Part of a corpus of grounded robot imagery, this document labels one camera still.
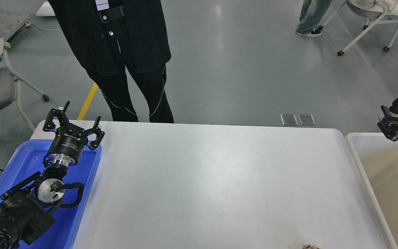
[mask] white stripe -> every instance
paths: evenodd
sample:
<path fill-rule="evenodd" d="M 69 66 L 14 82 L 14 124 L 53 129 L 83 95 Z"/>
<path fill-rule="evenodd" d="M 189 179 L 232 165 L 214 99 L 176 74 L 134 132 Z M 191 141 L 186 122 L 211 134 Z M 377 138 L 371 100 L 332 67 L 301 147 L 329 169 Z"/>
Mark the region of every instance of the white stripe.
<path fill-rule="evenodd" d="M 98 9 L 98 11 L 101 11 L 104 9 L 109 9 L 108 1 L 106 1 L 106 3 L 98 4 L 98 0 L 96 0 L 96 8 Z"/>

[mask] chair leg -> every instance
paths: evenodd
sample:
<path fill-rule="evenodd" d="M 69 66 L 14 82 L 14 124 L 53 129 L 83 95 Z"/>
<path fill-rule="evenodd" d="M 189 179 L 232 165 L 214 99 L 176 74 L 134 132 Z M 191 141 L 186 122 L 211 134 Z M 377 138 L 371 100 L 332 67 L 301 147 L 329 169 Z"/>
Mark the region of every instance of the chair leg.
<path fill-rule="evenodd" d="M 362 38 L 366 33 L 368 33 L 368 31 L 371 30 L 384 16 L 386 16 L 387 13 L 388 9 L 386 8 L 385 11 L 374 22 L 371 23 L 371 25 L 369 25 L 365 30 L 363 30 L 362 33 L 357 35 L 357 37 L 351 43 L 349 43 L 344 49 L 340 50 L 338 52 L 338 55 L 342 56 L 345 52 L 347 52 L 348 49 L 350 49 L 358 40 L 360 40 L 360 38 Z"/>
<path fill-rule="evenodd" d="M 25 114 L 25 112 L 21 106 L 21 82 L 16 82 L 16 107 L 18 108 L 18 111 L 21 113 L 21 116 L 27 122 L 27 125 L 29 126 L 29 128 L 34 132 L 35 126 L 32 124 L 30 119 L 27 118 L 27 115 Z"/>
<path fill-rule="evenodd" d="M 392 44 L 394 43 L 394 40 L 395 40 L 395 38 L 397 37 L 397 35 L 398 35 L 398 20 L 388 20 L 388 21 L 385 21 L 385 23 L 386 24 L 393 24 L 393 23 L 396 23 L 397 24 L 397 28 L 395 29 L 395 31 L 394 31 L 394 35 L 393 35 L 393 38 L 391 39 L 391 41 L 390 41 L 390 44 L 388 45 L 388 49 L 392 46 Z"/>
<path fill-rule="evenodd" d="M 328 22 L 330 22 L 330 20 L 340 11 L 340 9 L 346 4 L 346 2 L 348 2 L 348 0 L 345 0 L 337 9 L 336 11 L 334 11 L 333 14 L 330 15 L 330 17 L 328 17 L 328 19 L 318 27 L 318 30 L 322 30 L 323 27 L 325 27 L 325 25 L 328 24 Z"/>
<path fill-rule="evenodd" d="M 44 96 L 47 96 L 47 95 L 46 95 L 43 91 L 41 91 L 38 87 L 36 87 L 36 86 L 33 85 L 32 83 L 30 83 L 27 79 L 25 79 L 24 77 L 22 77 L 21 75 L 19 75 L 19 74 L 15 71 L 15 69 L 13 68 L 13 66 L 12 66 L 11 63 L 10 63 L 10 60 L 9 60 L 8 53 L 7 53 L 7 50 L 6 50 L 6 49 L 3 50 L 3 55 L 4 55 L 4 60 L 5 60 L 6 64 L 7 64 L 7 67 L 8 67 L 8 69 L 10 70 L 10 72 L 11 72 L 14 76 L 16 76 L 18 79 L 20 79 L 22 82 L 24 82 L 26 85 L 28 85 L 29 87 L 31 87 L 33 90 L 35 90 L 36 92 L 38 92 L 39 94 L 41 94 L 43 100 L 44 100 L 45 102 L 47 102 L 48 100 L 45 100 L 45 99 L 44 99 Z"/>

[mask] sneaker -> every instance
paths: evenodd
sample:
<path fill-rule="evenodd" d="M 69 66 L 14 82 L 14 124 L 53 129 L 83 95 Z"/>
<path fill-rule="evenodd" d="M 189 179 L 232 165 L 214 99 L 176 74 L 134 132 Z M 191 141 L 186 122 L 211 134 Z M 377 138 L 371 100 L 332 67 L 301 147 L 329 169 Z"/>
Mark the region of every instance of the sneaker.
<path fill-rule="evenodd" d="M 309 37 L 318 37 L 318 36 L 320 36 L 320 35 L 322 34 L 322 32 L 320 32 L 319 30 L 315 30 L 315 29 L 313 28 L 313 31 L 311 31 L 311 33 L 302 34 L 302 33 L 299 33 L 299 32 L 296 30 L 296 34 L 298 34 L 298 35 L 306 35 L 306 36 L 309 36 Z"/>

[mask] metal floor plate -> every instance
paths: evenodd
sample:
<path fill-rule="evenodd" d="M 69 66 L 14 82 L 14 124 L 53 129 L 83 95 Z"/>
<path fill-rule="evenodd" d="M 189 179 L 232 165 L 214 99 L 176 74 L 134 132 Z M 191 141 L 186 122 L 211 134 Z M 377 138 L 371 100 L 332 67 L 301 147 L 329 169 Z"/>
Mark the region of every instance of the metal floor plate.
<path fill-rule="evenodd" d="M 297 120 L 294 114 L 281 114 L 281 119 L 284 126 L 297 126 Z"/>
<path fill-rule="evenodd" d="M 315 126 L 316 122 L 314 121 L 312 114 L 299 114 L 300 123 L 302 126 Z"/>

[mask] white table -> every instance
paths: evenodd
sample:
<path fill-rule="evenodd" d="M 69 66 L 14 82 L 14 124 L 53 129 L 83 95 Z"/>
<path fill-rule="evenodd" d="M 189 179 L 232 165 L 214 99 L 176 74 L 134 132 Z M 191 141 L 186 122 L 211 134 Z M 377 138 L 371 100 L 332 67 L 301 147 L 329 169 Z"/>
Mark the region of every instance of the white table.
<path fill-rule="evenodd" d="M 32 139 L 53 138 L 42 125 Z M 73 249 L 388 248 L 337 130 L 101 126 Z"/>

